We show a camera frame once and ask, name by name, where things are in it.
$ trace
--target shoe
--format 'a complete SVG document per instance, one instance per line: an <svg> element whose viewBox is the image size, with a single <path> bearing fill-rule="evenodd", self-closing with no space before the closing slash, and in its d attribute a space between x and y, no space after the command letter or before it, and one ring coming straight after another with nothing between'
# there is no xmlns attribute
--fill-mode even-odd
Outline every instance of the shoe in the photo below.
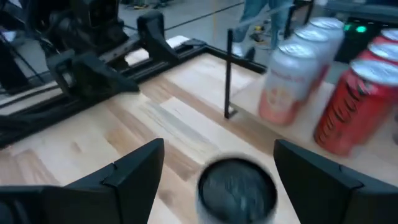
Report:
<svg viewBox="0 0 398 224"><path fill-rule="evenodd" d="M242 47L239 43L232 43L232 54L243 57Z"/></svg>

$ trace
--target soda can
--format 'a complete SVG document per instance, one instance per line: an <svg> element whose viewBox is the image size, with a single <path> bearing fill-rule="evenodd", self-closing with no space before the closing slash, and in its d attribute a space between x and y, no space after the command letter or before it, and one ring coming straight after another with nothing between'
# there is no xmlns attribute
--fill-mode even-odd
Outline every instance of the soda can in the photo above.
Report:
<svg viewBox="0 0 398 224"><path fill-rule="evenodd" d="M392 43L398 44L398 29L383 29L380 35L372 40L374 44Z"/></svg>
<svg viewBox="0 0 398 224"><path fill-rule="evenodd" d="M260 163L228 155L205 166L195 205L199 224L267 224L274 221L277 189Z"/></svg>
<svg viewBox="0 0 398 224"><path fill-rule="evenodd" d="M369 44L357 59L379 60L398 65L398 44Z"/></svg>
<svg viewBox="0 0 398 224"><path fill-rule="evenodd" d="M346 156L383 123L398 94L398 66L356 60L340 77L314 130L322 148Z"/></svg>
<svg viewBox="0 0 398 224"><path fill-rule="evenodd" d="M330 38L331 46L333 47L330 49L327 56L329 57L329 63L331 64L332 61L334 61L336 54L339 51L345 37L344 23L332 17L314 17L310 19L305 28L319 30L320 32L325 33ZM321 81L328 74L330 64L327 67L323 68L320 75Z"/></svg>
<svg viewBox="0 0 398 224"><path fill-rule="evenodd" d="M322 75L327 72L330 66L330 52L333 50L330 38L325 34L315 29L297 29L294 34L288 39L288 42L294 42L298 44L311 45L317 50L318 59L321 64L321 70L316 77L312 91L315 91L320 86L323 77Z"/></svg>
<svg viewBox="0 0 398 224"><path fill-rule="evenodd" d="M285 43L272 53L259 102L259 116L275 124L292 123L320 70L310 45Z"/></svg>

